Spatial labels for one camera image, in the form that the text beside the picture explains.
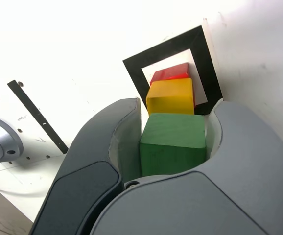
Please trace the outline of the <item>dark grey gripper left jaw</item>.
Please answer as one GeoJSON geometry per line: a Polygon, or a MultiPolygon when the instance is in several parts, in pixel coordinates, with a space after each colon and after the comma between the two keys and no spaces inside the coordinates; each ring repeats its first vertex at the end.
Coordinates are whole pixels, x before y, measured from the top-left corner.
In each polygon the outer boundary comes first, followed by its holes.
{"type": "Polygon", "coordinates": [[[142,175],[141,103],[121,99],[78,132],[35,219],[32,235],[87,235],[106,206],[142,175]]]}

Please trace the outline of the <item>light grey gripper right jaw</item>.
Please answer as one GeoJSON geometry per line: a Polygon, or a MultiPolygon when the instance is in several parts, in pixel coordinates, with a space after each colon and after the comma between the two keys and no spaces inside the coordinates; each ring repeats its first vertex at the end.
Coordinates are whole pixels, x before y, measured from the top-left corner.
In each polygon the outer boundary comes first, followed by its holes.
{"type": "Polygon", "coordinates": [[[210,158],[138,184],[100,214],[93,235],[283,235],[283,141],[248,107],[219,101],[210,158]]]}

